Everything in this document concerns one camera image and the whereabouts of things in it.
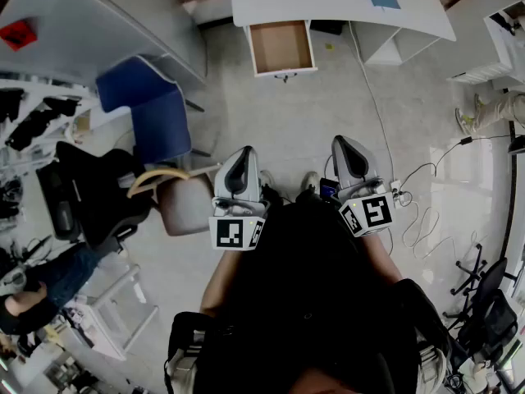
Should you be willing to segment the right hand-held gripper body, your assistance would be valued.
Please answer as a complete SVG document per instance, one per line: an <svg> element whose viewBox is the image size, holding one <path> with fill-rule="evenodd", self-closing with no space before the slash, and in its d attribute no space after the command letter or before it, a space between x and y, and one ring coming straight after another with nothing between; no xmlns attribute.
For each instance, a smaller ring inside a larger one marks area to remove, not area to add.
<svg viewBox="0 0 525 394"><path fill-rule="evenodd" d="M394 221L394 196L383 180L368 180L340 190L339 214L354 237L388 228Z"/></svg>

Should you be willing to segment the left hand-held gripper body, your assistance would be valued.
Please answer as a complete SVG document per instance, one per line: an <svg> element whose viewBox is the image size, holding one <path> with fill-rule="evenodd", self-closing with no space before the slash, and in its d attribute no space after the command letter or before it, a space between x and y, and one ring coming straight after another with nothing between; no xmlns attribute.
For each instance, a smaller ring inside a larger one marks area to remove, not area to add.
<svg viewBox="0 0 525 394"><path fill-rule="evenodd" d="M254 250L266 221L267 203L215 197L208 219L215 250Z"/></svg>

